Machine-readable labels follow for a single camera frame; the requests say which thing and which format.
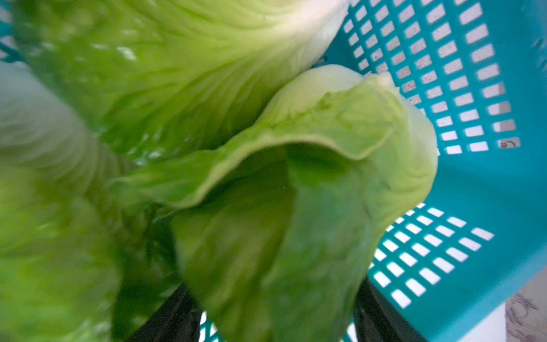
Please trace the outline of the teal plastic basket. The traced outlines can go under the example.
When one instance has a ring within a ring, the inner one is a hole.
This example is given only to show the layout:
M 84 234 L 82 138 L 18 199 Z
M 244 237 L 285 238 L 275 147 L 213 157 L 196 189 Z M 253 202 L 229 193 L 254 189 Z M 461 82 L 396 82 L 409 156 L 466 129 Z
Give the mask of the teal plastic basket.
M 1 3 L 1 64 L 45 86 L 17 47 L 13 2 Z M 427 341 L 458 341 L 546 265 L 546 3 L 348 2 L 340 31 L 309 70 L 388 72 L 437 135 L 432 189 L 386 229 L 366 278 Z M 121 176 L 189 154 L 135 161 L 85 124 L 132 162 Z M 149 214 L 179 288 L 161 207 L 118 205 Z

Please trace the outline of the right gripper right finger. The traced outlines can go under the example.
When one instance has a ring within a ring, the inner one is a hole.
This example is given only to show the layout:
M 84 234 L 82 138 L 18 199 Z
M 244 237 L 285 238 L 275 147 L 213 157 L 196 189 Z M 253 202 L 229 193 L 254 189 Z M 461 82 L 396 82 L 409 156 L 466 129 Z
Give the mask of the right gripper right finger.
M 353 318 L 359 342 L 427 341 L 379 292 L 368 277 L 358 290 Z

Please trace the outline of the chinese cabbage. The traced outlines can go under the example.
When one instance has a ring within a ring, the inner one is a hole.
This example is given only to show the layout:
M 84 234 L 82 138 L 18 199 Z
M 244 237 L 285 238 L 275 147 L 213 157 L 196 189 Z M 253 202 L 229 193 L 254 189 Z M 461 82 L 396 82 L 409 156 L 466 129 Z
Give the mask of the chinese cabbage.
M 386 229 L 425 201 L 437 166 L 434 125 L 388 72 L 326 65 L 219 148 L 108 187 L 124 208 L 161 207 L 225 341 L 340 341 Z
M 14 1 L 32 72 L 115 152 L 214 149 L 326 52 L 348 1 Z
M 131 169 L 31 72 L 1 64 L 1 340 L 124 341 L 178 288 L 149 214 L 107 188 Z

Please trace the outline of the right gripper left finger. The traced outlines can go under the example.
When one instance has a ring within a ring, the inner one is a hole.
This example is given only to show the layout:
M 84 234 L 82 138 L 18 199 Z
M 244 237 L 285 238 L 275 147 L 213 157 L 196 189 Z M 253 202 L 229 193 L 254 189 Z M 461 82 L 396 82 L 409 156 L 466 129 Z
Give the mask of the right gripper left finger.
M 129 342 L 198 342 L 201 309 L 185 284 L 145 322 Z

